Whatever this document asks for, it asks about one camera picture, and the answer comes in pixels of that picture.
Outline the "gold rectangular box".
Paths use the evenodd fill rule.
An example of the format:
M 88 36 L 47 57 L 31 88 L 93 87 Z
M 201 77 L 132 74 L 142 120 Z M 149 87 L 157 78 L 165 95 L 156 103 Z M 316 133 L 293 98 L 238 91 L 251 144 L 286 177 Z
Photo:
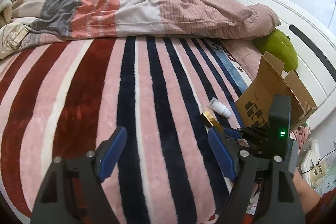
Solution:
M 224 132 L 222 126 L 209 111 L 202 112 L 200 115 L 200 120 L 207 128 L 216 127 L 221 133 Z

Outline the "white cosmetic tube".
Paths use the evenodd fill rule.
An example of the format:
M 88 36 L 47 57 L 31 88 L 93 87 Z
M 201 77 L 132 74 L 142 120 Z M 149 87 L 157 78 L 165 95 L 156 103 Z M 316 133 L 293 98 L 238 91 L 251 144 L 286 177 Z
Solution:
M 209 101 L 209 107 L 217 114 L 223 116 L 224 118 L 229 118 L 231 116 L 230 110 L 221 103 L 218 99 L 215 97 L 211 98 Z

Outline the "brown cardboard box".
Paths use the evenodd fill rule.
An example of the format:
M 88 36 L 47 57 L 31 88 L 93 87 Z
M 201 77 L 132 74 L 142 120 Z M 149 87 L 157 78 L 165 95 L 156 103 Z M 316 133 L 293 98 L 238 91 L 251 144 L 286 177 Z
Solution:
M 282 77 L 284 63 L 269 52 L 260 59 L 257 77 L 236 101 L 245 126 L 262 127 L 268 122 L 268 111 L 276 94 L 291 99 L 290 129 L 303 125 L 317 105 L 299 77 L 290 71 Z

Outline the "pink ribbed pillow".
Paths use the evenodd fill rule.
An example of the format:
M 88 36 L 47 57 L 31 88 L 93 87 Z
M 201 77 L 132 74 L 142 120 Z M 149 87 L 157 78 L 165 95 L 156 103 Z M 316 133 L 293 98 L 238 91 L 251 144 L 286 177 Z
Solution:
M 222 40 L 224 48 L 241 65 L 248 77 L 253 81 L 258 73 L 262 54 L 251 40 Z

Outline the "striped pink fleece blanket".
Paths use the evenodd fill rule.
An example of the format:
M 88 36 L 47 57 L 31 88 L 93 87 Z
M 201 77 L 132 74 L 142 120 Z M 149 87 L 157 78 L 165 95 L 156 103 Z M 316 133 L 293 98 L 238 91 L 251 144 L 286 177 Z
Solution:
M 1 194 L 29 223 L 55 157 L 127 142 L 102 187 L 121 223 L 211 223 L 228 186 L 200 115 L 211 98 L 242 126 L 248 76 L 216 39 L 130 37 L 53 43 L 1 61 Z

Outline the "green plush toy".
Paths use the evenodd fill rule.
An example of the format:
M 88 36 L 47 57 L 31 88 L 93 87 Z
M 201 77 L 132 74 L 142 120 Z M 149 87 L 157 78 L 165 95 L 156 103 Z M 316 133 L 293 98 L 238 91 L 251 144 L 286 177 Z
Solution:
M 271 34 L 252 40 L 253 45 L 263 55 L 265 51 L 272 54 L 284 63 L 284 71 L 296 71 L 298 68 L 298 55 L 290 41 L 279 29 L 274 29 Z

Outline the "white bed headboard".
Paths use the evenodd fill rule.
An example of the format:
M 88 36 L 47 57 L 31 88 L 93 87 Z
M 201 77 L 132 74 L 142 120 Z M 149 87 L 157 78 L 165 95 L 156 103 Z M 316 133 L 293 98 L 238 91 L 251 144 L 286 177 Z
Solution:
M 298 55 L 297 73 L 317 110 L 307 119 L 312 130 L 335 109 L 335 36 L 315 17 L 289 0 L 235 0 L 260 3 L 280 19 L 278 29 L 289 36 Z

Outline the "cream folded blanket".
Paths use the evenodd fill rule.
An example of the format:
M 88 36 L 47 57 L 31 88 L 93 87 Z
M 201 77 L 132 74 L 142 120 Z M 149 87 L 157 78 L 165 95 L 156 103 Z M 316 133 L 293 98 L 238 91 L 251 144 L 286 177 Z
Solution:
M 11 0 L 1 0 L 1 60 L 16 52 L 31 31 L 28 21 L 11 21 L 12 8 Z

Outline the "pink patchwork duvet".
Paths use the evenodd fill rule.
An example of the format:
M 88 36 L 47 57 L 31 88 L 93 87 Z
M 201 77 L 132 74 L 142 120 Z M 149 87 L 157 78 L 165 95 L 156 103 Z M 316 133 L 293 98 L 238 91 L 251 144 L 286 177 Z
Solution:
M 279 24 L 262 4 L 235 0 L 12 0 L 12 20 L 33 32 L 76 40 L 123 36 L 253 39 Z

